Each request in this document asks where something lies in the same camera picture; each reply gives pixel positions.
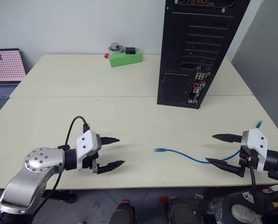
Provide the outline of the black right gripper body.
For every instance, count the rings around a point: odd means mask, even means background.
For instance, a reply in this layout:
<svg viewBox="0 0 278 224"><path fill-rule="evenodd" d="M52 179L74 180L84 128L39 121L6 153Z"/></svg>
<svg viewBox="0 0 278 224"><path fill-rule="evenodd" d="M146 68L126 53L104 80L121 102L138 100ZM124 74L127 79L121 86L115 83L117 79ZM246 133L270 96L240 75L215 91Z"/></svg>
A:
<svg viewBox="0 0 278 224"><path fill-rule="evenodd" d="M242 134L241 147L239 153L239 176L244 177L245 168L257 168L258 165L258 153L254 149L250 149L247 146L249 131L244 131Z"/></svg>

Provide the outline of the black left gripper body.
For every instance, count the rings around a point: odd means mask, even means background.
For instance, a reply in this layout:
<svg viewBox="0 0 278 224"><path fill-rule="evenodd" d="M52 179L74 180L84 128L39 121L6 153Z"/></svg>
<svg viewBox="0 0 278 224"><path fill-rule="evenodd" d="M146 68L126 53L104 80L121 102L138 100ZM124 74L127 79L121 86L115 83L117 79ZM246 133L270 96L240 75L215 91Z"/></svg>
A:
<svg viewBox="0 0 278 224"><path fill-rule="evenodd" d="M94 145L94 150L91 150L90 153L83 159L82 168L89 168L94 174L97 174L99 168L96 159L99 157L98 151L102 147L100 135L96 133L93 140L96 140L96 145Z"/></svg>

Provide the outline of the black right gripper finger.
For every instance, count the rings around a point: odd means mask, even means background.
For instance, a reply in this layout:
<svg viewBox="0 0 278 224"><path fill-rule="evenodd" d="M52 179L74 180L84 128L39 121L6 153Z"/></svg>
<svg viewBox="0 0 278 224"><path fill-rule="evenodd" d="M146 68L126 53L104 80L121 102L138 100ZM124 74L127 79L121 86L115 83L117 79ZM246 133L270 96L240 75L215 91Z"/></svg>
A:
<svg viewBox="0 0 278 224"><path fill-rule="evenodd" d="M233 143L233 142L241 143L242 141L242 136L234 135L234 134L215 134L212 137L229 143Z"/></svg>
<svg viewBox="0 0 278 224"><path fill-rule="evenodd" d="M226 161L212 158L206 158L206 160L221 170L240 175L240 168L237 166L229 165Z"/></svg>

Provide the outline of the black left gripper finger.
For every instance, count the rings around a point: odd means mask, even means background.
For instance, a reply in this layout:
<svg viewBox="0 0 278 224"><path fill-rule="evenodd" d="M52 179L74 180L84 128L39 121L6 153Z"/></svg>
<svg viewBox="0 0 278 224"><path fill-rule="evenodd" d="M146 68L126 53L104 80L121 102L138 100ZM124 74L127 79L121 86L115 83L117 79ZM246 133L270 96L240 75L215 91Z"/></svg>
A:
<svg viewBox="0 0 278 224"><path fill-rule="evenodd" d="M112 143L119 142L120 140L117 138L112 138L112 137L101 137L100 141L101 141L102 145L109 145Z"/></svg>
<svg viewBox="0 0 278 224"><path fill-rule="evenodd" d="M105 166L100 166L99 164L97 164L97 174L102 174L102 173L106 173L106 172L110 172L116 168L118 168L119 166L121 166L125 161L114 161L111 163L108 163Z"/></svg>

